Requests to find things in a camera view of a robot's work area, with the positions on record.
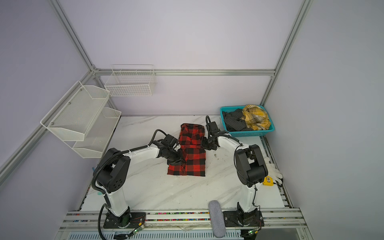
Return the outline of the red black plaid shirt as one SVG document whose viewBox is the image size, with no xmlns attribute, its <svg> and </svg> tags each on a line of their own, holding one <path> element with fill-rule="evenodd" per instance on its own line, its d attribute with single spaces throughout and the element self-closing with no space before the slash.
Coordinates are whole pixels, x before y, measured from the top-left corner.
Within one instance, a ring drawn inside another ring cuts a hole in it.
<svg viewBox="0 0 384 240">
<path fill-rule="evenodd" d="M 182 124 L 179 143 L 182 159 L 179 166 L 168 167 L 168 175 L 173 176 L 206 176 L 206 151 L 202 147 L 205 128 L 197 124 Z"/>
</svg>

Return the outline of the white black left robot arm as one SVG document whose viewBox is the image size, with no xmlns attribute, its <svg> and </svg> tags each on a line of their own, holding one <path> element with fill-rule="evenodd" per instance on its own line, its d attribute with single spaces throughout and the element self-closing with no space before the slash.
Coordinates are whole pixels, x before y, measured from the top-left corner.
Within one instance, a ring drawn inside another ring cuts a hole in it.
<svg viewBox="0 0 384 240">
<path fill-rule="evenodd" d="M 166 135 L 162 140 L 151 139 L 148 145 L 130 150 L 119 151 L 111 148 L 102 157 L 94 170 L 91 187 L 105 199 L 103 207 L 108 210 L 106 227 L 127 228 L 144 221 L 145 213 L 140 213 L 138 220 L 133 219 L 123 186 L 132 160 L 142 162 L 156 158 L 166 159 L 167 164 L 171 166 L 185 163 L 179 141 L 171 135 Z"/>
</svg>

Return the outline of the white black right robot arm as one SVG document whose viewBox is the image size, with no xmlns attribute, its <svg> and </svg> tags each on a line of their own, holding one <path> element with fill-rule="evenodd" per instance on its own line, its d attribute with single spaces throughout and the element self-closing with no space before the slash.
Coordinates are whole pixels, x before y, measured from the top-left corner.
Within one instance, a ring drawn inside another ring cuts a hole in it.
<svg viewBox="0 0 384 240">
<path fill-rule="evenodd" d="M 261 208 L 256 205 L 256 197 L 269 172 L 260 147 L 242 143 L 228 132 L 221 131 L 209 116 L 206 116 L 206 128 L 208 136 L 203 138 L 202 147 L 209 151 L 221 148 L 232 154 L 238 179 L 243 184 L 237 209 L 222 212 L 223 223 L 226 227 L 261 229 L 265 224 Z"/>
</svg>

